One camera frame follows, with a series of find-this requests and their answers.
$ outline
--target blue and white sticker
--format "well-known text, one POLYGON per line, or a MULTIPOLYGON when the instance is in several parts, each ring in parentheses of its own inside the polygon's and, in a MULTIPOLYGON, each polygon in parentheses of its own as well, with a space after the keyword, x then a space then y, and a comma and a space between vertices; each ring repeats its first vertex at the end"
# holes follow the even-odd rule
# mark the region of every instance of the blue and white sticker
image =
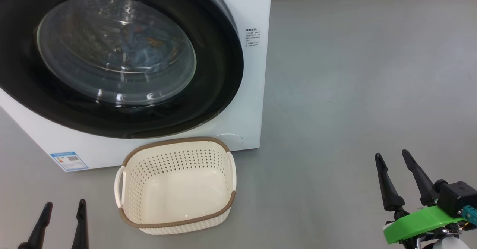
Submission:
POLYGON ((89 169, 75 152, 53 153, 50 155, 65 171, 89 169))

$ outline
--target brown rim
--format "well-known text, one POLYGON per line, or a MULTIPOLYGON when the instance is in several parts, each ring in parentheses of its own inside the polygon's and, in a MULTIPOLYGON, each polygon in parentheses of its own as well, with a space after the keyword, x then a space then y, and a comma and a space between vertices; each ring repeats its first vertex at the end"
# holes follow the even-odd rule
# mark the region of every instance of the brown rim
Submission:
MULTIPOLYGON (((123 166, 126 166, 129 160, 139 151, 145 150, 148 148, 153 148, 153 147, 158 147, 162 145, 167 145, 167 144, 177 144, 177 143, 183 143, 183 142, 199 142, 199 141, 209 141, 209 142, 215 142, 219 145, 221 145, 226 152, 230 152, 228 149, 227 145, 223 143, 221 140, 212 138, 212 137, 192 137, 192 138, 182 138, 182 139, 175 139, 175 140, 167 140, 167 141, 162 141, 162 142, 155 142, 152 144, 146 144, 143 146, 138 147, 137 149, 131 151, 131 153, 126 156, 126 159, 123 162, 123 166)), ((169 222, 169 223, 160 223, 160 224, 138 224, 132 222, 124 213, 123 208, 119 208, 119 213, 121 214, 121 218, 126 222, 126 224, 130 225, 131 227, 135 228, 161 228, 161 227, 177 227, 181 225, 187 225, 187 224, 192 224, 196 222, 201 222, 204 220, 209 220, 215 217, 218 217, 219 215, 222 215, 223 213, 227 212, 227 210, 232 206, 232 203, 234 202, 235 199, 235 190, 232 191, 232 194, 230 194, 230 199, 228 200, 227 205, 223 207, 220 211, 210 214, 210 215, 205 215, 203 217, 197 217, 193 218, 190 220, 182 220, 182 221, 176 221, 176 222, 169 222)))

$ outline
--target laundry basket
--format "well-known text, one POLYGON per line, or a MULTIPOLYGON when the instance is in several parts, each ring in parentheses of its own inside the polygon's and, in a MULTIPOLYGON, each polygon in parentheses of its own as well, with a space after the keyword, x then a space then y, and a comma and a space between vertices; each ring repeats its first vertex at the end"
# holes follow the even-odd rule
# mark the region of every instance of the laundry basket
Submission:
POLYGON ((133 150, 116 174, 114 197, 131 227, 177 234, 222 223, 236 184, 234 159, 223 142, 186 138, 133 150))

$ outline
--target glass window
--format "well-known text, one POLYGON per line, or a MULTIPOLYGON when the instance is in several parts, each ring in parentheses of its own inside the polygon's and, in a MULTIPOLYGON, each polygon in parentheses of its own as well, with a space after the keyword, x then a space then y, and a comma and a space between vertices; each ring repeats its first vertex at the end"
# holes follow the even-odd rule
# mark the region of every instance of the glass window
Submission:
POLYGON ((134 0, 69 0, 37 31, 45 64, 97 102, 153 105, 191 81, 196 55, 186 33, 160 11, 134 0))

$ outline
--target front-loading washing machine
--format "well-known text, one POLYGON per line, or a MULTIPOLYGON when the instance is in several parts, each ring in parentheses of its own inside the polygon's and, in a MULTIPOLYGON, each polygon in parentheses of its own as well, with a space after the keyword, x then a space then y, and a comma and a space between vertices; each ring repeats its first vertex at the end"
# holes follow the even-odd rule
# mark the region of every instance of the front-loading washing machine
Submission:
POLYGON ((271 0, 0 0, 0 105, 65 171, 259 147, 271 0))

